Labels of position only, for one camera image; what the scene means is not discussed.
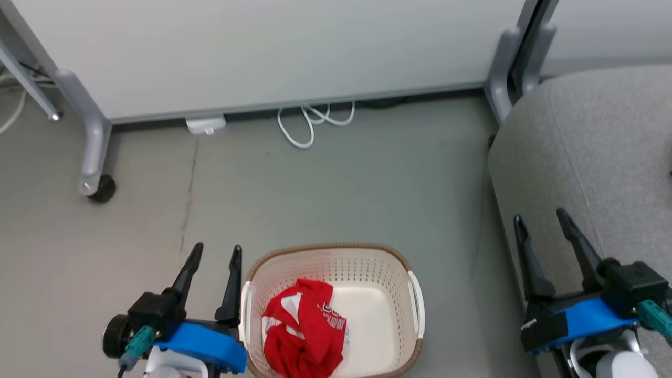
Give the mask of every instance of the floor crack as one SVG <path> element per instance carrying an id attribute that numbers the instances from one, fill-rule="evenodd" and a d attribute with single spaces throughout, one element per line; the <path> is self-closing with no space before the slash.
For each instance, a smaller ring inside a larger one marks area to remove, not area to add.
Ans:
<path id="1" fill-rule="evenodd" d="M 478 232 L 476 233 L 478 235 L 478 239 L 476 240 L 476 251 L 474 252 L 474 261 L 471 263 L 471 267 L 469 269 L 469 283 L 473 282 L 474 280 L 474 274 L 476 273 L 476 265 L 478 264 L 478 255 L 480 254 L 480 241 L 483 238 L 483 222 L 485 221 L 485 211 L 486 211 L 486 204 L 485 201 L 487 200 L 486 195 L 488 194 L 488 162 L 487 158 L 485 161 L 485 170 L 482 175 L 482 184 L 481 184 L 481 193 L 480 193 L 480 208 L 478 209 L 479 216 L 478 216 Z"/>
<path id="2" fill-rule="evenodd" d="M 179 245 L 179 253 L 184 253 L 184 244 L 186 242 L 187 225 L 192 211 L 192 190 L 194 189 L 194 174 L 196 172 L 196 158 L 198 157 L 198 146 L 201 137 L 196 137 L 196 146 L 194 147 L 194 158 L 192 159 L 192 176 L 189 180 L 189 190 L 187 191 L 187 206 L 185 209 L 184 221 L 182 222 L 182 239 Z"/>

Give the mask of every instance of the teal connector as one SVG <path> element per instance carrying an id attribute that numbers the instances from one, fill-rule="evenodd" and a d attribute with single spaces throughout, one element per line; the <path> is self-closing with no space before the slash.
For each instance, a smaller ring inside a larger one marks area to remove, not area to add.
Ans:
<path id="1" fill-rule="evenodd" d="M 660 333 L 672 346 L 672 317 L 654 301 L 646 300 L 639 304 L 637 314 L 640 320 Z"/>
<path id="2" fill-rule="evenodd" d="M 150 326 L 143 326 L 133 339 L 128 343 L 122 358 L 119 358 L 117 365 L 124 371 L 131 371 L 138 363 L 138 359 L 149 350 L 156 340 L 154 329 Z"/>

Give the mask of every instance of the basket handle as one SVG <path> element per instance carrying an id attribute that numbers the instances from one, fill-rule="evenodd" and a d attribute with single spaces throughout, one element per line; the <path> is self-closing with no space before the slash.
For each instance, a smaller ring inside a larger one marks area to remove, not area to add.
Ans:
<path id="1" fill-rule="evenodd" d="M 247 281 L 241 289 L 241 323 L 238 325 L 238 333 L 245 349 L 249 343 L 247 331 L 249 330 L 249 310 L 247 308 L 247 296 L 249 295 L 249 288 L 252 282 Z"/>
<path id="2" fill-rule="evenodd" d="M 418 282 L 417 277 L 413 274 L 412 270 L 409 270 L 409 277 L 411 278 L 411 284 L 413 290 L 411 291 L 411 305 L 413 305 L 413 321 L 416 325 L 416 330 L 418 333 L 418 338 L 422 338 L 425 334 L 425 300 L 422 296 L 422 290 L 420 289 L 420 282 Z"/>

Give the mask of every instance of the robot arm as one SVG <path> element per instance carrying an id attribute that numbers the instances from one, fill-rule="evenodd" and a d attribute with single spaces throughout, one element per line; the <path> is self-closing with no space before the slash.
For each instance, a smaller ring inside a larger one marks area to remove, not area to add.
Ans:
<path id="1" fill-rule="evenodd" d="M 581 267 L 583 291 L 555 295 L 517 215 L 513 225 L 520 259 L 526 323 L 521 341 L 530 355 L 549 352 L 563 378 L 656 377 L 643 357 L 637 327 L 655 329 L 672 341 L 668 282 L 643 262 L 602 260 L 564 209 L 556 212 Z"/>
<path id="2" fill-rule="evenodd" d="M 203 252 L 194 246 L 173 286 L 161 294 L 144 293 L 125 315 L 117 315 L 103 334 L 103 351 L 118 358 L 120 377 L 139 358 L 149 358 L 146 375 L 185 377 L 182 371 L 219 378 L 242 373 L 247 351 L 238 335 L 242 286 L 242 249 L 236 245 L 229 264 L 229 278 L 215 321 L 187 319 L 185 303 Z"/>

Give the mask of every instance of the metal bracket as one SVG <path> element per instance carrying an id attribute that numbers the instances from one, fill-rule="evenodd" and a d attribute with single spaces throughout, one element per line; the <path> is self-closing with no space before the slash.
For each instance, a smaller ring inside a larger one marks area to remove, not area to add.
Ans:
<path id="1" fill-rule="evenodd" d="M 86 129 L 86 145 L 82 158 L 79 194 L 90 196 L 98 190 L 105 155 L 112 133 L 112 123 L 103 115 L 79 78 L 65 69 L 57 69 L 53 79 L 61 92 L 81 117 Z"/>
<path id="2" fill-rule="evenodd" d="M 490 106 L 495 113 L 497 124 L 500 126 L 511 111 L 511 98 L 509 97 L 507 79 L 520 39 L 521 32 L 518 26 L 511 26 L 502 33 L 497 50 L 495 51 L 493 65 L 490 67 L 490 73 L 484 85 L 485 95 L 488 97 Z"/>
<path id="3" fill-rule="evenodd" d="M 517 81 L 517 86 L 518 88 L 522 88 L 523 95 L 539 86 L 542 65 L 557 31 L 558 27 L 550 22 L 544 22 L 539 27 L 536 39 L 528 55 L 528 63 L 523 67 L 519 81 Z"/>
<path id="4" fill-rule="evenodd" d="M 542 65 L 550 48 L 557 27 L 550 23 L 559 0 L 537 0 L 529 26 L 511 68 L 511 77 L 518 95 L 539 85 Z"/>

